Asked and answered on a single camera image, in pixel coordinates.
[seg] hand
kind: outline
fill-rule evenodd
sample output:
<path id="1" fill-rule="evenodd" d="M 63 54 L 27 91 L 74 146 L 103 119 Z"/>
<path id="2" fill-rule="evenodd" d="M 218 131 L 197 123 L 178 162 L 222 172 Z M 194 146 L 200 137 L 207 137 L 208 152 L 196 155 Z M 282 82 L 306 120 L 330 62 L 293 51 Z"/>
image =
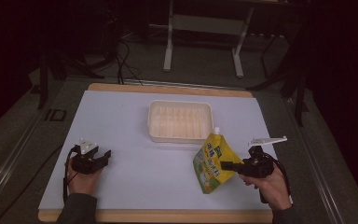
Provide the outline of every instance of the hand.
<path id="1" fill-rule="evenodd" d="M 100 176 L 103 169 L 95 172 L 91 175 L 83 175 L 72 169 L 72 160 L 69 160 L 68 166 L 68 177 L 69 181 L 68 188 L 70 193 L 84 193 L 92 195 L 97 186 L 98 177 Z"/>
<path id="2" fill-rule="evenodd" d="M 240 175 L 240 178 L 245 185 L 255 185 L 256 189 L 259 188 L 272 210 L 284 210 L 292 206 L 284 175 L 275 163 L 274 171 L 266 178 L 253 178 L 245 175 Z"/>

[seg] white bracket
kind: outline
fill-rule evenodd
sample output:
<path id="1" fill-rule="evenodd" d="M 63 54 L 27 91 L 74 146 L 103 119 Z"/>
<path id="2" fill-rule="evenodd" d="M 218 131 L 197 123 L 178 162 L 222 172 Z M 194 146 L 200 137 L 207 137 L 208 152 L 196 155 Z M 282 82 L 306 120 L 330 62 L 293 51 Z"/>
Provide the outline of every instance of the white bracket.
<path id="1" fill-rule="evenodd" d="M 90 152 L 94 148 L 96 148 L 98 145 L 96 143 L 91 143 L 84 138 L 80 138 L 80 153 L 82 155 Z"/>
<path id="2" fill-rule="evenodd" d="M 274 144 L 284 141 L 287 141 L 286 136 L 284 136 L 283 138 L 254 138 L 249 143 L 249 147 L 264 146 L 264 145 Z"/>

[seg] black sleeve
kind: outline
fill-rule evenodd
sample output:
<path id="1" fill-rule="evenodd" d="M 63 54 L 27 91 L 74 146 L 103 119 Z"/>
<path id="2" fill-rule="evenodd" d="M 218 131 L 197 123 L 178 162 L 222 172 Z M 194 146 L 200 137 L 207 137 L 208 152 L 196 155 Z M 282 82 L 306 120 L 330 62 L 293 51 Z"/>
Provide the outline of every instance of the black sleeve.
<path id="1" fill-rule="evenodd" d="M 81 193 L 70 194 L 65 202 L 58 224 L 95 224 L 97 199 Z"/>
<path id="2" fill-rule="evenodd" d="M 292 206 L 285 210 L 272 211 L 273 224 L 302 224 L 303 220 L 296 211 L 295 207 Z"/>

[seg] gray floor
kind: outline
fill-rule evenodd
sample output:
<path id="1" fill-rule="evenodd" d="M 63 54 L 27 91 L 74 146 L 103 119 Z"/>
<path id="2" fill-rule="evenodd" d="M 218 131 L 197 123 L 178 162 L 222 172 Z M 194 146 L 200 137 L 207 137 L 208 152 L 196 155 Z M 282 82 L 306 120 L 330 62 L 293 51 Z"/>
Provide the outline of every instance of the gray floor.
<path id="1" fill-rule="evenodd" d="M 267 45 L 263 37 L 249 36 L 241 52 L 245 78 L 235 77 L 230 48 L 235 39 L 217 41 L 211 46 L 205 41 L 185 41 L 176 34 L 173 47 L 172 71 L 162 70 L 166 34 L 156 30 L 148 42 L 136 35 L 123 39 L 130 47 L 127 64 L 123 67 L 126 84 L 191 85 L 195 87 L 224 88 L 244 91 L 265 80 L 260 53 Z M 287 50 L 279 39 L 266 55 L 268 71 L 279 64 Z M 127 49 L 120 45 L 120 55 Z M 91 61 L 98 58 L 89 57 Z M 117 65 L 112 64 L 98 72 L 106 76 L 104 82 L 115 83 Z M 37 83 L 38 71 L 30 74 Z M 0 214 L 21 193 L 48 155 L 65 140 L 81 96 L 88 85 L 101 80 L 72 73 L 65 81 L 50 79 L 50 97 L 42 110 L 37 110 L 38 95 L 26 93 L 0 119 L 0 165 L 19 148 L 19 162 L 8 176 L 6 186 L 0 189 Z M 278 159 L 285 164 L 291 180 L 294 203 L 305 223 L 358 223 L 358 188 L 342 159 L 337 144 L 324 123 L 312 92 L 307 91 L 305 103 L 309 112 L 303 113 L 304 127 L 296 126 L 293 118 L 293 100 L 279 94 L 282 83 L 263 91 L 253 92 L 260 103 L 271 136 L 286 135 L 290 141 L 275 146 Z M 66 110 L 64 121 L 44 120 L 49 109 Z M 37 207 L 59 153 L 55 153 L 30 186 L 1 218 L 0 223 L 40 223 Z"/>

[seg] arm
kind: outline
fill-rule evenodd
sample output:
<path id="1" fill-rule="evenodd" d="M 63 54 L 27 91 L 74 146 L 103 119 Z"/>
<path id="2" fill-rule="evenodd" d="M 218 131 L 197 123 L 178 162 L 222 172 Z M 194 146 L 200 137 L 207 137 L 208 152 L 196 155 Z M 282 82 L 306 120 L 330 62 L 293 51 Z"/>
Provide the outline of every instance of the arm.
<path id="1" fill-rule="evenodd" d="M 68 188 L 70 195 L 57 219 L 57 223 L 96 223 L 95 210 L 97 199 L 92 197 L 92 193 L 96 188 L 101 172 L 102 169 L 91 175 L 78 174 L 72 169 L 72 159 L 69 160 Z"/>
<path id="2" fill-rule="evenodd" d="M 274 224 L 303 223 L 290 201 L 284 175 L 275 163 L 274 171 L 266 178 L 253 178 L 245 175 L 240 175 L 240 178 L 245 185 L 255 185 L 255 188 L 260 189 L 272 209 Z"/>

